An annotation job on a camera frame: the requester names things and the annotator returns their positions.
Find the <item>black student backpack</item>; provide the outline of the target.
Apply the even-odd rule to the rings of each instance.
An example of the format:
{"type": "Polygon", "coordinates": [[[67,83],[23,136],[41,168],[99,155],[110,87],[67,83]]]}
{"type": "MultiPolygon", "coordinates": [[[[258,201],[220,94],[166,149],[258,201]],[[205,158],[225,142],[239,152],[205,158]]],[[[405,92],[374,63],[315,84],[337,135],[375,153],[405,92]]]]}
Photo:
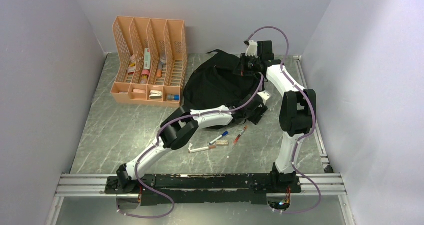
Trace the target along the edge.
{"type": "Polygon", "coordinates": [[[201,64],[190,76],[184,90],[184,106],[190,110],[209,110],[220,106],[238,107],[242,102],[263,92],[260,75],[238,76],[233,70],[240,58],[216,49],[209,60],[201,64]]]}

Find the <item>red pen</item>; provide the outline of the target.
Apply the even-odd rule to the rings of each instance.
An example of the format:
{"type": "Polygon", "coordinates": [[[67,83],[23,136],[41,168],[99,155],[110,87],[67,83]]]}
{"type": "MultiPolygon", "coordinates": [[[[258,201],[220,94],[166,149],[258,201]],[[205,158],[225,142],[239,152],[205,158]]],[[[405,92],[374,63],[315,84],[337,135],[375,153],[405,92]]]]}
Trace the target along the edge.
{"type": "Polygon", "coordinates": [[[243,127],[243,129],[240,131],[240,133],[236,136],[236,138],[234,139],[233,143],[232,143],[232,147],[235,147],[236,144],[238,143],[239,139],[241,138],[241,136],[246,132],[248,126],[245,125],[243,127]]]}

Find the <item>blue white marker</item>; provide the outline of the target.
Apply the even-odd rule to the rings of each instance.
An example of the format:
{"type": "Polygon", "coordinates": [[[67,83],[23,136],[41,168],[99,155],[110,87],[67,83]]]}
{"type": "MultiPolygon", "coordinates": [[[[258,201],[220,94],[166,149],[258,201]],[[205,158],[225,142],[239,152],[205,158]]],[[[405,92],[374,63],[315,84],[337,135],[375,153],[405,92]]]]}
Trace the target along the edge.
{"type": "Polygon", "coordinates": [[[209,146],[214,145],[217,141],[219,141],[220,139],[222,139],[223,137],[227,136],[229,134],[228,131],[223,132],[220,136],[218,136],[217,138],[215,138],[214,140],[210,141],[208,143],[209,146]]]}

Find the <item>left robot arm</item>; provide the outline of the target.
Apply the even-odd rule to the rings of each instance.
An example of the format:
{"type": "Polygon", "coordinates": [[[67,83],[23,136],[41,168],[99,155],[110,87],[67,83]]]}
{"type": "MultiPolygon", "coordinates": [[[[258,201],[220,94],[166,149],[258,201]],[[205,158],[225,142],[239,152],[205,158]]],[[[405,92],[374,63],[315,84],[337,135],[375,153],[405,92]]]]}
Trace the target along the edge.
{"type": "Polygon", "coordinates": [[[121,165],[116,171],[118,188],[124,193],[134,192],[147,170],[171,151],[179,150],[189,143],[201,129],[221,128],[231,123],[240,124],[250,120],[257,123],[266,112],[267,99],[255,95],[233,107],[221,105],[206,110],[179,107],[161,125],[151,144],[132,161],[121,165]]]}

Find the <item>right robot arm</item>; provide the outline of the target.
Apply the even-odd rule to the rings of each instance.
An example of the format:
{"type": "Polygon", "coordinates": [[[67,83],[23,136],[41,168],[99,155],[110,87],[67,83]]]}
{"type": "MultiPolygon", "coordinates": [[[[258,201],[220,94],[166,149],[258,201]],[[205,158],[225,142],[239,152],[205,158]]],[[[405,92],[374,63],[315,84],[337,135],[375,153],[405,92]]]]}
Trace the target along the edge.
{"type": "Polygon", "coordinates": [[[282,97],[279,125],[283,131],[281,148],[270,173],[270,187],[282,192],[295,182],[298,150],[303,140],[316,127],[316,93],[300,85],[288,72],[283,61],[275,59],[273,44],[268,41],[246,40],[246,52],[240,56],[236,73],[241,76],[263,75],[282,97]]]}

